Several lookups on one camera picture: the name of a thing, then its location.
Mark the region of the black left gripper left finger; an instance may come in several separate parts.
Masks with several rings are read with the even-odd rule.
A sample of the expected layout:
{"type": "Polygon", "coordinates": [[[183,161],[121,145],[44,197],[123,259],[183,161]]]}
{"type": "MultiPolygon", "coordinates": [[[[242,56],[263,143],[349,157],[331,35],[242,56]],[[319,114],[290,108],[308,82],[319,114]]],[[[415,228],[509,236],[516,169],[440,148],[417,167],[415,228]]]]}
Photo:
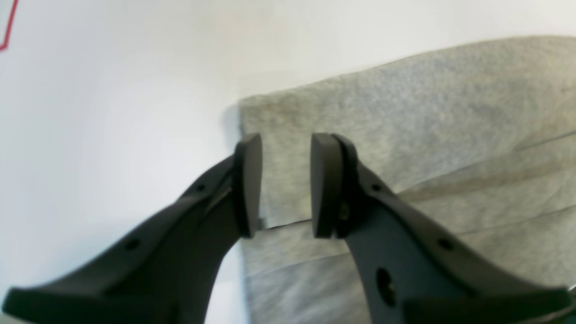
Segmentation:
{"type": "Polygon", "coordinates": [[[202,324],[223,258],[259,229],[262,139],[232,156],[174,203],[79,269],[12,288],[6,315],[33,324],[202,324]]]}

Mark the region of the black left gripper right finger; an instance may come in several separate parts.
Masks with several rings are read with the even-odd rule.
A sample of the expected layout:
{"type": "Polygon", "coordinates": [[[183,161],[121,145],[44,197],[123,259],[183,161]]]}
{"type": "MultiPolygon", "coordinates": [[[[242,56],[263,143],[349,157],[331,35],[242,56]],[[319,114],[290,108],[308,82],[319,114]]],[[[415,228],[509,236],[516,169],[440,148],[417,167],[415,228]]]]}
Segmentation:
{"type": "Polygon", "coordinates": [[[402,201],[341,135],[311,136],[313,233],[342,239],[374,324],[572,324],[574,294],[518,278],[402,201]]]}

